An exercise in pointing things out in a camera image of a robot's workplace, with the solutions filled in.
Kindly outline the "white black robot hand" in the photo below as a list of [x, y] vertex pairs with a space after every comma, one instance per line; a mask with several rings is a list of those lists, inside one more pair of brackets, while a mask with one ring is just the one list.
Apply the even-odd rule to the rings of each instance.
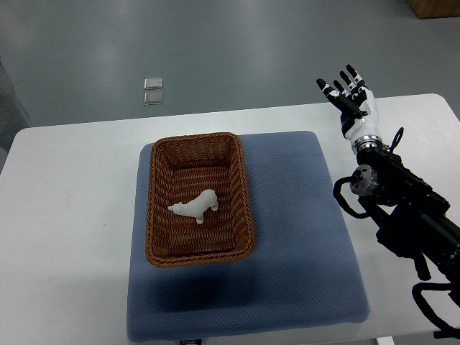
[[351, 66], [339, 73], [341, 80], [329, 85], [319, 78], [316, 84], [340, 112], [341, 133], [350, 141], [354, 154], [367, 147], [380, 147], [382, 138], [378, 131], [379, 115], [373, 92], [364, 79]]

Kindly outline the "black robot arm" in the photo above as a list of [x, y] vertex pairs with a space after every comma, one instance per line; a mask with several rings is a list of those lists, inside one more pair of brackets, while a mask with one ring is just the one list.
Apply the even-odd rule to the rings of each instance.
[[390, 146], [374, 134], [352, 140], [358, 166], [335, 182], [333, 196], [349, 215], [376, 223], [381, 245], [414, 261], [420, 282], [413, 286], [412, 296], [437, 327], [434, 338], [457, 339], [459, 329], [436, 315], [423, 292], [443, 291], [459, 303], [459, 227], [446, 217], [449, 202], [394, 153], [403, 132], [398, 130]]

